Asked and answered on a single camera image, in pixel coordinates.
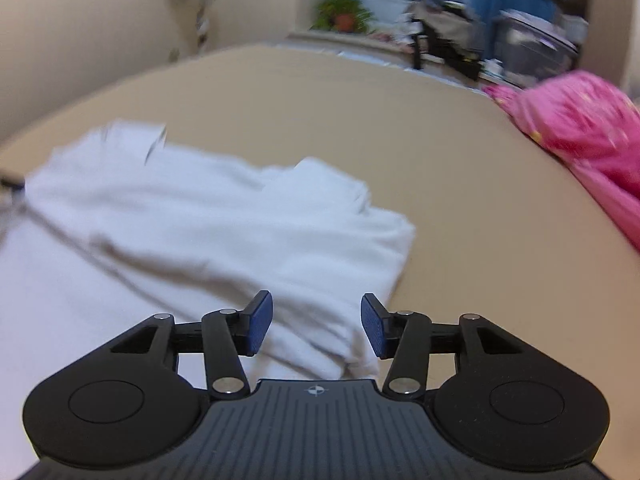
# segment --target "beige tabletop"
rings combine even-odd
[[[640,478],[640,258],[564,167],[488,98],[399,68],[266,46],[121,82],[0,146],[26,173],[115,118],[254,164],[317,156],[365,180],[417,238],[392,310],[477,312],[593,381],[611,408],[596,463]],[[436,358],[430,386],[453,373]]]

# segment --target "green plant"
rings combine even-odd
[[[335,30],[335,17],[349,14],[353,17],[353,31],[367,34],[373,13],[364,7],[360,0],[324,0],[318,7],[318,17],[313,24],[317,30]]]

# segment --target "pink fabric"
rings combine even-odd
[[[588,72],[525,91],[484,91],[523,133],[568,166],[640,250],[640,113],[629,98]]]

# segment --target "potted plant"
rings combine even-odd
[[[360,0],[324,0],[318,5],[316,30],[367,34],[373,14]]]

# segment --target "white cloth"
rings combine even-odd
[[[259,169],[123,121],[58,150],[13,215],[0,244],[2,478],[33,461],[20,429],[29,391],[156,312],[200,320],[267,289],[273,323],[242,359],[252,382],[375,376],[360,298],[388,300],[414,237],[320,160]],[[203,387],[200,359],[182,356],[179,372]]]

